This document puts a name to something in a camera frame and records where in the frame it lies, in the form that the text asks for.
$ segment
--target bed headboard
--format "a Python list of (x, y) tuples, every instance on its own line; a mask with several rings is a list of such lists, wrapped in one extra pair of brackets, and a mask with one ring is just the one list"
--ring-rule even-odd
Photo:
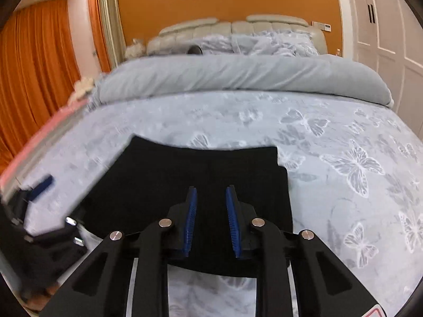
[(251, 35), (261, 31), (306, 31), (319, 54), (327, 54), (326, 40), (323, 32), (309, 26), (304, 19), (287, 15), (249, 15), (246, 21), (222, 21), (217, 18), (197, 19), (172, 25), (162, 29), (159, 35), (151, 39), (147, 45), (147, 54), (169, 48), (179, 42), (207, 35), (231, 34)]

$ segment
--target warning label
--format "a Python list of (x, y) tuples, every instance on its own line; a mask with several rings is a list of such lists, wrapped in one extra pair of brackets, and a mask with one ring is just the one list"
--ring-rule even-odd
[(377, 305), (373, 306), (368, 312), (363, 314), (362, 317), (386, 317), (386, 315), (383, 312), (380, 305), (377, 304)]

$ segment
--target stuffed toy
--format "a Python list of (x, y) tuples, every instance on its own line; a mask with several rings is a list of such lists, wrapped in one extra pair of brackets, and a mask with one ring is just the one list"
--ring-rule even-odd
[(76, 81), (73, 84), (73, 89), (75, 90), (68, 100), (68, 105), (75, 101), (83, 99), (91, 90), (94, 88), (94, 79), (83, 77), (79, 81)]
[(133, 45), (127, 46), (125, 51), (125, 59), (136, 59), (145, 56), (145, 46), (141, 39), (133, 39)]

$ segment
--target blue object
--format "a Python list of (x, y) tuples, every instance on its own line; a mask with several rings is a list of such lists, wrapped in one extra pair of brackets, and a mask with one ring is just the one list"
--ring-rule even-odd
[(33, 202), (38, 196), (43, 193), (50, 185), (54, 182), (54, 178), (51, 175), (48, 175), (41, 181), (37, 186), (35, 186), (31, 193), (28, 196), (28, 201)]
[(226, 208), (228, 210), (229, 229), (231, 231), (232, 248), (236, 258), (241, 257), (241, 232), (238, 218), (236, 217), (235, 205), (233, 204), (231, 189), (226, 189)]
[(197, 189), (193, 188), (188, 208), (187, 221), (183, 233), (183, 254), (188, 257), (191, 250), (192, 237), (194, 235), (195, 214), (197, 213)]

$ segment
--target butterfly pattern bedsheet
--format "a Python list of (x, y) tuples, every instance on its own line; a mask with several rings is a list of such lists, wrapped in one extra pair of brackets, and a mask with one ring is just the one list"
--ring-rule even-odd
[[(329, 95), (203, 92), (100, 107), (26, 178), (56, 179), (30, 206), (27, 230), (61, 226), (134, 133), (199, 149), (275, 145), (295, 232), (313, 230), (389, 317), (422, 277), (422, 143), (390, 109)], [(169, 286), (171, 316), (254, 315), (253, 279), (171, 268)]]

